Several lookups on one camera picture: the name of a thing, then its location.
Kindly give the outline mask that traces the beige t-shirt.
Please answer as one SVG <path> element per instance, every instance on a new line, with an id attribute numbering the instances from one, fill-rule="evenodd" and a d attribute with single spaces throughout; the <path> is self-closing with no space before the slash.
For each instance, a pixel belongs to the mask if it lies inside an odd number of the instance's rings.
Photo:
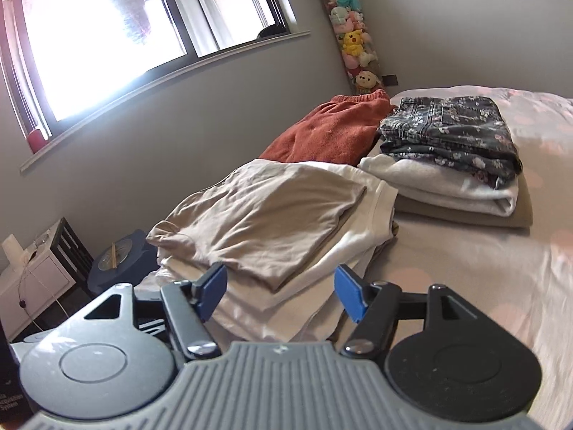
<path id="1" fill-rule="evenodd" d="M 186 262 L 222 262 L 276 291 L 365 192 L 362 183 L 313 165 L 254 160 L 188 196 L 146 239 Z"/>

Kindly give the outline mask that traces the white folded sweater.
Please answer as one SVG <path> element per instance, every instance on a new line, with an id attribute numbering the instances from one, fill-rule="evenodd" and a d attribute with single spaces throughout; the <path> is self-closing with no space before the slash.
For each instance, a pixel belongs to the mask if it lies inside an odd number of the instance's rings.
<path id="1" fill-rule="evenodd" d="M 509 216 L 519 195 L 517 180 L 494 189 L 453 168 L 387 156 L 379 145 L 360 159 L 358 168 L 389 183 L 401 196 L 448 209 Z"/>

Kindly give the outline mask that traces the white bedside cabinet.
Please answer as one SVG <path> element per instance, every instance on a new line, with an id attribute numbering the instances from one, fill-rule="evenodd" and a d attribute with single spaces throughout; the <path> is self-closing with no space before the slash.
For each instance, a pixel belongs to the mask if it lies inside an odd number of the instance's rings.
<path id="1" fill-rule="evenodd" d="M 12 266 L 1 274 L 1 323 L 9 340 L 16 338 L 50 307 L 79 290 L 93 295 L 87 279 L 94 258 L 67 219 L 59 219 L 27 248 L 22 268 Z"/>

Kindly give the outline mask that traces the pink dotted grey bedspread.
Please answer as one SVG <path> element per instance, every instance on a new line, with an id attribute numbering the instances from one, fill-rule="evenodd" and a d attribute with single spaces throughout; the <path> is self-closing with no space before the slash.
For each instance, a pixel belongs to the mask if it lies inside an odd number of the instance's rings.
<path id="1" fill-rule="evenodd" d="M 572 420 L 572 98 L 503 87 L 423 89 L 481 95 L 498 106 L 519 150 L 532 204 L 526 230 L 398 214 L 399 231 L 371 281 L 409 292 L 449 286 L 527 345 L 542 372 L 529 416 L 546 429 Z"/>

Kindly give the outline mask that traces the tan folded garment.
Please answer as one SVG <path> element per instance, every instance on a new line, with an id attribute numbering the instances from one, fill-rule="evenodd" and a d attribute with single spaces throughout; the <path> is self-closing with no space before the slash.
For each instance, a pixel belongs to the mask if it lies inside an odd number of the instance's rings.
<path id="1" fill-rule="evenodd" d="M 528 184 L 526 183 L 524 175 L 520 175 L 517 178 L 517 184 L 519 185 L 517 204 L 514 212 L 509 216 L 448 209 L 418 202 L 401 195 L 398 195 L 396 198 L 395 209 L 397 212 L 406 212 L 406 214 L 420 215 L 425 218 L 441 219 L 448 222 L 473 226 L 527 229 L 533 225 L 534 218 Z"/>

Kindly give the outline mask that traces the rust orange folded garment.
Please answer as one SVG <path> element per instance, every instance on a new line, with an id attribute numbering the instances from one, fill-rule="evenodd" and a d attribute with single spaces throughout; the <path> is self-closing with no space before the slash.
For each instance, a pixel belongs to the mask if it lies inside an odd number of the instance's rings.
<path id="1" fill-rule="evenodd" d="M 371 151 L 380 122 L 393 111 L 382 89 L 337 95 L 281 133 L 260 157 L 281 163 L 319 161 L 355 166 Z"/>

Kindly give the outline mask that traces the floral dark folded garment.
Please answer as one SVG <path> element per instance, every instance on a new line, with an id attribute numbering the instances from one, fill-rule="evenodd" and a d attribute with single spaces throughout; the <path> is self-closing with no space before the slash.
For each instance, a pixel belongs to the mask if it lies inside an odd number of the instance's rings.
<path id="1" fill-rule="evenodd" d="M 404 97 L 379 134 L 388 156 L 452 168 L 493 189 L 523 172 L 509 127 L 488 97 Z"/>

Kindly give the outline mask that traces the red cup on sill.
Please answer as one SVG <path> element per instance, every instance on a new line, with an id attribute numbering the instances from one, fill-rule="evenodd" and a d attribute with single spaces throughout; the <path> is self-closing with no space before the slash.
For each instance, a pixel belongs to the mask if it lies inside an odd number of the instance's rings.
<path id="1" fill-rule="evenodd" d="M 33 129 L 31 132 L 28 133 L 26 136 L 27 144 L 31 149 L 31 152 L 37 153 L 41 149 L 43 149 L 47 143 L 48 139 L 44 136 L 44 133 L 41 129 Z"/>

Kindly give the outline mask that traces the window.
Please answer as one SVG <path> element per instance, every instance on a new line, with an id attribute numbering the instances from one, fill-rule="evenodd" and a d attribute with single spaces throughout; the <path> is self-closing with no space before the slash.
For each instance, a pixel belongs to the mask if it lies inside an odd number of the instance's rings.
<path id="1" fill-rule="evenodd" d="M 288 0 L 1 0 L 1 72 L 45 153 L 82 122 L 205 58 L 297 31 Z"/>

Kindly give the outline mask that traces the plush toy column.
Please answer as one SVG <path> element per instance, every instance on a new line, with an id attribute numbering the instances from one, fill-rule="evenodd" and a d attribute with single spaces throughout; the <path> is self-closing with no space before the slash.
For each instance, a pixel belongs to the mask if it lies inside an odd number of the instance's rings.
<path id="1" fill-rule="evenodd" d="M 360 0 L 321 0 L 338 44 L 342 63 L 356 94 L 384 86 L 379 57 Z"/>

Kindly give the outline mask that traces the black wall socket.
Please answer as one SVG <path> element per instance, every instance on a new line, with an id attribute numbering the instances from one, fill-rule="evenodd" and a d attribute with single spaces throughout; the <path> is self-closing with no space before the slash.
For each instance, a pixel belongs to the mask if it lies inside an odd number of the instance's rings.
<path id="1" fill-rule="evenodd" d="M 398 78 L 396 75 L 384 75 L 382 76 L 382 82 L 385 86 L 398 86 Z"/>

